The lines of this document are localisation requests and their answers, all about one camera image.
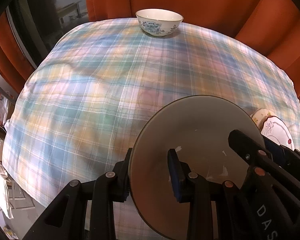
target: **screw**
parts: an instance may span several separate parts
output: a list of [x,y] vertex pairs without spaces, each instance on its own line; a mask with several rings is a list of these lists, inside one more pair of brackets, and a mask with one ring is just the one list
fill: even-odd
[[263,169],[259,168],[259,167],[256,167],[256,168],[254,169],[254,172],[255,172],[256,174],[258,174],[259,176],[264,176],[264,175],[265,175],[265,171],[264,171]]
[[107,178],[113,178],[115,176],[115,173],[113,172],[113,171],[108,171],[107,173],[106,173],[106,177]]
[[264,151],[262,151],[262,150],[259,150],[259,154],[261,154],[263,156],[267,156],[267,154]]
[[227,181],[225,182],[225,186],[226,186],[226,187],[233,187],[233,182],[227,180]]
[[195,178],[198,177],[198,175],[197,175],[195,172],[190,172],[190,173],[188,174],[188,176],[189,176],[189,178],[191,178],[191,179],[195,179]]
[[77,179],[73,179],[71,182],[70,182],[70,186],[71,187],[75,187],[79,184],[79,181]]

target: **plaid tablecloth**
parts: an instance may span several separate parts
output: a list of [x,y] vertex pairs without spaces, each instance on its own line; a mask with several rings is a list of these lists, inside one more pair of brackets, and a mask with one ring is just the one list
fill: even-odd
[[[3,165],[47,206],[70,180],[94,180],[123,160],[163,106],[197,94],[225,98],[248,114],[272,110],[300,150],[300,104],[274,63],[215,31],[182,23],[154,38],[131,18],[86,23],[63,36],[17,100]],[[114,212],[118,239],[162,238],[130,198]]]

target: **large bowl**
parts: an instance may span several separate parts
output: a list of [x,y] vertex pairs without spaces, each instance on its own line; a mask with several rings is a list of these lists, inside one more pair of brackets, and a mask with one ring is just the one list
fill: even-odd
[[208,181],[231,180],[242,186],[248,164],[229,147],[232,130],[240,130],[264,147],[258,127],[246,112],[208,95],[174,101],[144,126],[130,157],[130,193],[140,216],[156,232],[176,240],[187,236],[190,205],[178,203],[173,195],[169,149],[176,149],[179,160]]
[[143,9],[136,16],[145,32],[161,37],[173,33],[183,20],[182,15],[163,9]]

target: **plate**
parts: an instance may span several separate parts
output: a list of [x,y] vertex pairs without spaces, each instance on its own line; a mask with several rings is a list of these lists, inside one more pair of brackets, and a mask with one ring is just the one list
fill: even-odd
[[258,109],[252,116],[252,120],[255,122],[257,127],[261,129],[264,120],[271,115],[275,115],[271,110],[268,109]]
[[248,165],[228,145],[238,129],[264,146],[250,116],[234,103],[213,96],[179,99],[158,111],[140,132],[129,163],[131,195],[143,220],[159,234],[186,239],[189,203],[173,196],[167,152],[209,181],[241,187]]
[[278,145],[294,150],[292,136],[285,123],[276,116],[268,116],[261,127],[261,134]]

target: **white cloth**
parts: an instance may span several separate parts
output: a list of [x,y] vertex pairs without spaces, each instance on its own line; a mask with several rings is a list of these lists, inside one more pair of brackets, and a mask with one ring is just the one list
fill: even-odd
[[6,131],[8,130],[9,128],[9,124],[10,124],[10,119],[8,119],[4,125],[4,128],[6,129]]
[[7,187],[8,173],[0,163],[0,207],[7,218],[12,219],[11,204]]

